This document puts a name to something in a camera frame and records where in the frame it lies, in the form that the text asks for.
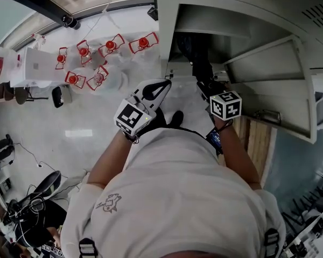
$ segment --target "teal wall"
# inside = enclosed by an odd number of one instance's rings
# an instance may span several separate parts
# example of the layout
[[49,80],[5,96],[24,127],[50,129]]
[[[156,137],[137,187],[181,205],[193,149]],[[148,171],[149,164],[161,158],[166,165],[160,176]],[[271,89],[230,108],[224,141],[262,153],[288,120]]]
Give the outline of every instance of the teal wall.
[[0,0],[0,40],[31,12],[13,0]]

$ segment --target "white cube with marker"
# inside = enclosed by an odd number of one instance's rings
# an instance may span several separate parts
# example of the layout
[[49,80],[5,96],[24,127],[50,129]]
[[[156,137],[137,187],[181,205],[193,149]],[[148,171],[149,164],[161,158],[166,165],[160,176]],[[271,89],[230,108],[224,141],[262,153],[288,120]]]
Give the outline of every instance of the white cube with marker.
[[242,114],[242,98],[236,91],[211,96],[209,101],[210,112],[222,120],[240,117]]

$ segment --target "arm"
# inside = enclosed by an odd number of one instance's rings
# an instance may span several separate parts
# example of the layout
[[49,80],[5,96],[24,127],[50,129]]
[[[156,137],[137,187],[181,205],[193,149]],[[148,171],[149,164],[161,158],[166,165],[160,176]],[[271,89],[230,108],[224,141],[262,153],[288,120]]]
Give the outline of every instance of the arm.
[[[225,121],[217,117],[214,117],[214,119],[217,129],[224,126]],[[226,166],[240,175],[253,190],[261,189],[257,170],[234,128],[232,126],[225,128],[219,132],[219,136]]]
[[47,230],[49,231],[50,235],[55,240],[56,246],[61,247],[60,234],[59,234],[58,230],[55,227],[47,227]]
[[122,172],[131,144],[124,134],[118,131],[91,170],[87,183],[104,189],[117,174]]

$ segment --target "wooden pallet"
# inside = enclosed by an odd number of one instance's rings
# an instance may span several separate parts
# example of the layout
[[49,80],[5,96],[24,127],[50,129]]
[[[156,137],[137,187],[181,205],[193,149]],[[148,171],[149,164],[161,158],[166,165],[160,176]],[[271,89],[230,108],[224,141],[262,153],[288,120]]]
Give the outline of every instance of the wooden pallet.
[[[268,155],[271,127],[246,117],[235,118],[233,127],[241,143],[247,150],[261,179]],[[225,166],[224,156],[219,156],[219,164]]]

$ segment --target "red bottle cap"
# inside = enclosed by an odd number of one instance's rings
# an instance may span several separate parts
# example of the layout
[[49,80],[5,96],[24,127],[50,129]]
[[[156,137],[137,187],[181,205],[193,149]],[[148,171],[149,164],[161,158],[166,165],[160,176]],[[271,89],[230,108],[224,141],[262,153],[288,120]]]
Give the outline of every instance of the red bottle cap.
[[64,55],[62,55],[62,54],[58,55],[58,62],[62,63],[65,61],[65,59],[66,59],[66,57]]
[[78,79],[75,75],[70,76],[68,80],[69,80],[70,84],[75,84],[78,81]]
[[113,41],[108,41],[108,42],[106,43],[106,47],[107,47],[108,49],[115,49],[115,48],[116,48],[116,43],[115,43],[115,42],[113,42]]
[[149,41],[147,40],[146,37],[142,37],[139,39],[139,46],[140,47],[147,47],[147,45],[149,44]]
[[86,48],[81,48],[81,49],[79,50],[79,53],[80,53],[80,55],[82,55],[82,56],[86,56],[86,55],[89,53],[89,50],[88,50],[88,49],[86,49]]

